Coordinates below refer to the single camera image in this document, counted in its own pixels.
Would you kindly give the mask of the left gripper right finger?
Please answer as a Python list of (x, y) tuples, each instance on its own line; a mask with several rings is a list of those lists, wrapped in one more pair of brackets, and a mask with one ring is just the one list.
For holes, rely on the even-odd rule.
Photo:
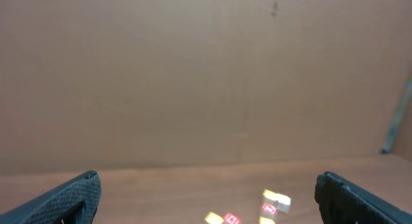
[(317, 177), (315, 201), (324, 224), (411, 224), (411, 214), (333, 172)]

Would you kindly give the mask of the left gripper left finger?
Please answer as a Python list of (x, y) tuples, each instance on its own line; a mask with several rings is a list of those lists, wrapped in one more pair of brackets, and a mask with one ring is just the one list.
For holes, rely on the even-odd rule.
[(102, 194), (96, 171), (86, 171), (1, 215), (1, 224), (92, 224)]

